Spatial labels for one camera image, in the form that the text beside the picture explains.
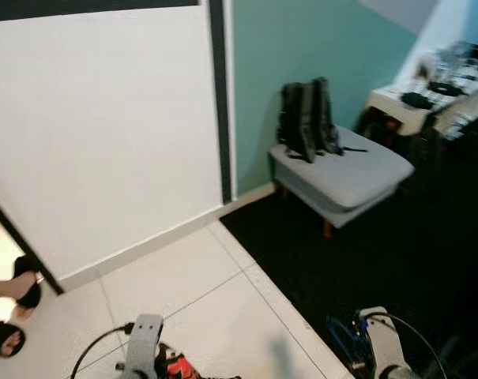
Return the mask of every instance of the person's foot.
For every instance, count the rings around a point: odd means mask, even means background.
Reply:
[[[25,296],[33,284],[36,283],[36,274],[33,271],[25,272],[17,278],[10,280],[12,298],[19,300]],[[19,304],[15,308],[16,316],[21,320],[25,320],[33,313],[33,308],[25,308]]]
[[[2,348],[0,349],[0,354],[9,357],[16,346],[21,342],[21,334],[19,332],[15,332],[6,341],[2,344]]]

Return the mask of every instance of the cable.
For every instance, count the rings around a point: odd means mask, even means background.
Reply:
[[[446,372],[444,371],[444,367],[442,366],[442,362],[440,361],[440,359],[438,358],[437,356],[437,353],[435,353],[435,350],[434,348],[428,343],[428,341],[425,339],[425,337],[423,337],[423,335],[417,331],[416,328],[414,328],[413,326],[411,326],[407,321],[404,321],[402,320],[401,318],[391,314],[391,313],[385,313],[385,312],[372,312],[372,313],[369,313],[362,318],[362,320],[366,320],[368,318],[371,318],[373,316],[383,316],[383,317],[389,317],[389,318],[393,318],[394,320],[396,321],[399,321],[401,324],[407,326],[409,329],[411,329],[415,334],[418,335],[419,338],[421,338],[421,340],[423,342],[425,342],[425,344],[428,346],[428,348],[430,349],[430,352],[434,355],[435,357],[435,360],[437,361],[437,364],[438,364],[438,367],[439,369],[441,370],[442,372],[442,375],[444,376],[444,379],[447,379],[447,376],[446,376]]]
[[[75,379],[75,375],[77,374],[77,371],[79,370],[79,366],[81,365],[82,363],[82,360],[84,359],[84,357],[89,353],[89,351],[93,348],[93,346],[95,346],[97,343],[99,343],[102,339],[104,339],[105,337],[109,336],[110,334],[112,333],[115,333],[115,332],[121,332],[121,331],[124,331],[126,330],[126,327],[127,325],[123,325],[123,326],[120,326],[118,328],[114,328],[112,330],[109,330],[108,332],[105,332],[104,334],[102,334],[100,337],[98,337],[96,340],[94,340],[93,342],[91,342],[91,344],[86,347],[86,350],[84,350],[84,352],[81,354],[81,356],[79,357],[79,359],[77,360],[77,363],[75,364],[75,367],[73,368],[73,371],[72,371],[72,375],[70,375],[70,379]]]

